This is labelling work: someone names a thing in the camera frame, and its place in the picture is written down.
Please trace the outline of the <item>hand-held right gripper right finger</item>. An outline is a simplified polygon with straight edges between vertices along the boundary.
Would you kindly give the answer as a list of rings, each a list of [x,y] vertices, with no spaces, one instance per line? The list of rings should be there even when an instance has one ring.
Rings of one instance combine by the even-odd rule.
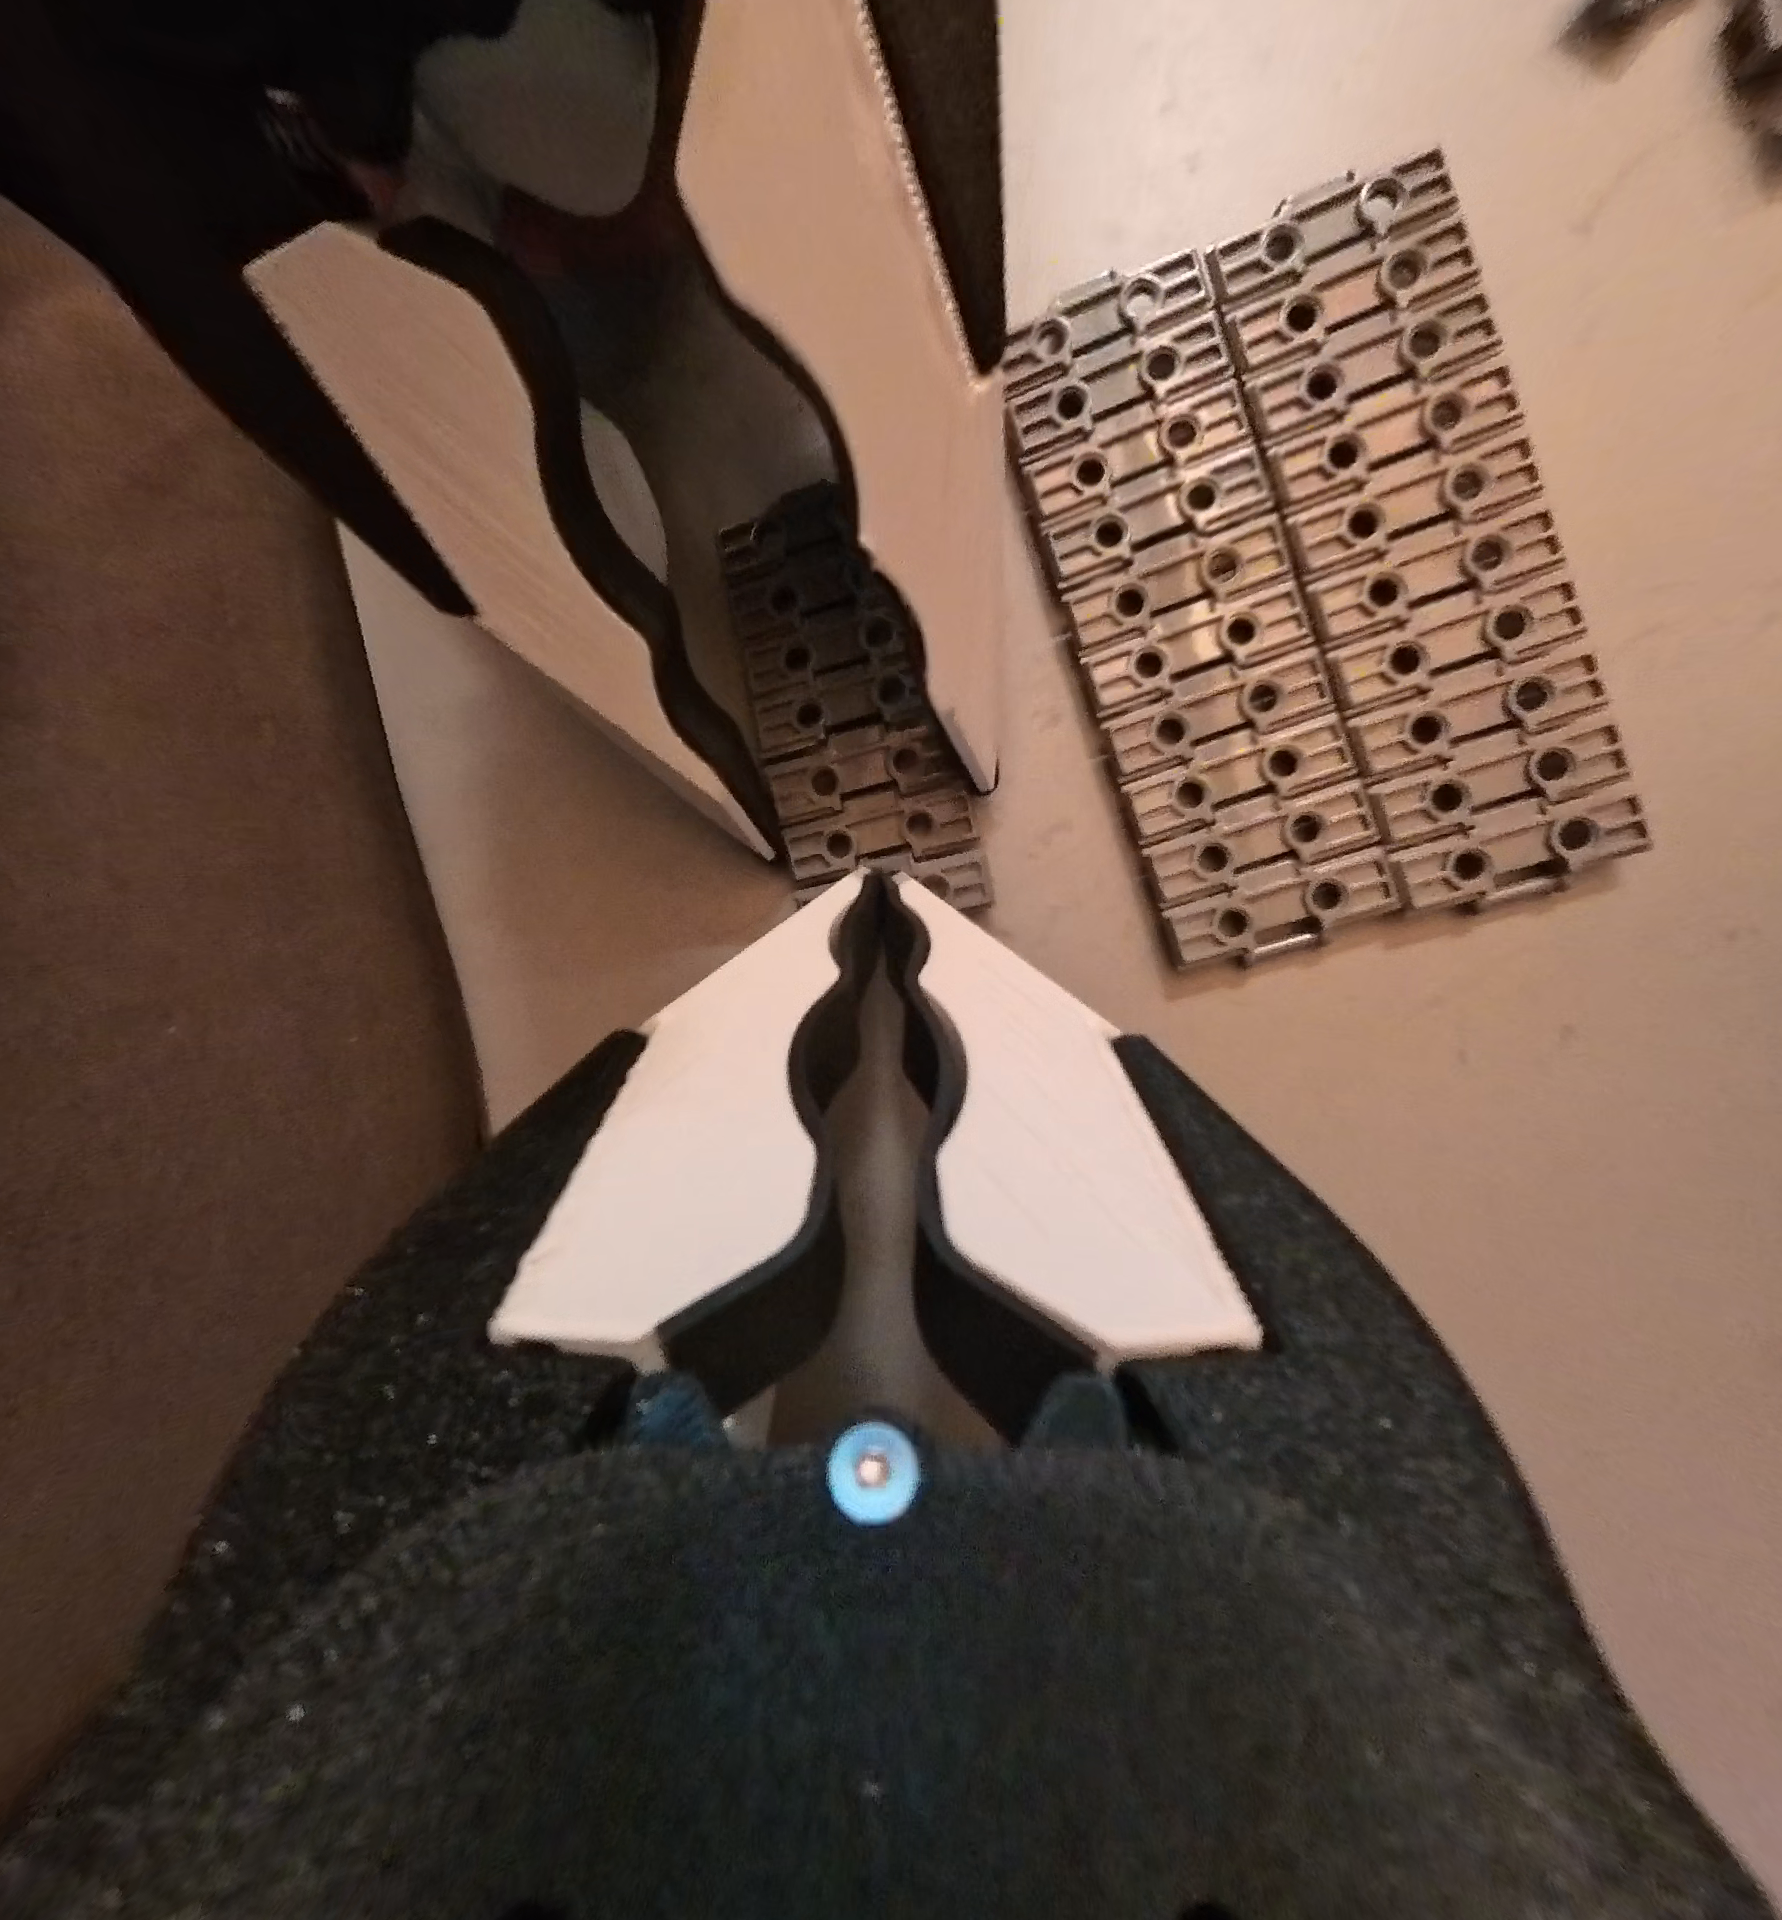
[[[1257,1314],[1136,1090],[1121,1032],[912,875],[886,933],[936,1054],[941,1256],[1095,1363],[1254,1351]]]

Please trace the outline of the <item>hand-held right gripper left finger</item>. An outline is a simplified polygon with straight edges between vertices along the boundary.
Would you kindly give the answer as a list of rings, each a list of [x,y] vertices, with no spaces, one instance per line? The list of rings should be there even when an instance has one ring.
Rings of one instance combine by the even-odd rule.
[[[635,1032],[493,1343],[635,1370],[795,1370],[817,1350],[846,1277],[830,1116],[882,907],[879,875],[838,881]]]

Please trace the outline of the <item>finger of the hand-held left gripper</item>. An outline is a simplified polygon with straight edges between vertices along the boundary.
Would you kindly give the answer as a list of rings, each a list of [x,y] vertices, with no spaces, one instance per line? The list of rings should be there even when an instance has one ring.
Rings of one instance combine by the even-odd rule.
[[[471,618],[733,841],[779,860],[755,756],[697,676],[663,574],[600,495],[571,353],[518,263],[415,215],[319,222],[244,278]]]
[[[866,4],[708,1],[673,179],[714,275],[822,396],[855,539],[924,645],[927,703],[999,780],[999,387],[978,372]]]

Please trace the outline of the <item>short dark grey track strip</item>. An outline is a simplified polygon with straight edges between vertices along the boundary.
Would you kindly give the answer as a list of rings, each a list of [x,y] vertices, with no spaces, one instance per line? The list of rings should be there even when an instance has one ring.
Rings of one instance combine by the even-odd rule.
[[[838,483],[781,492],[720,530],[717,559],[791,901],[882,868],[962,911],[990,910],[973,785],[927,706],[916,632],[850,532]]]

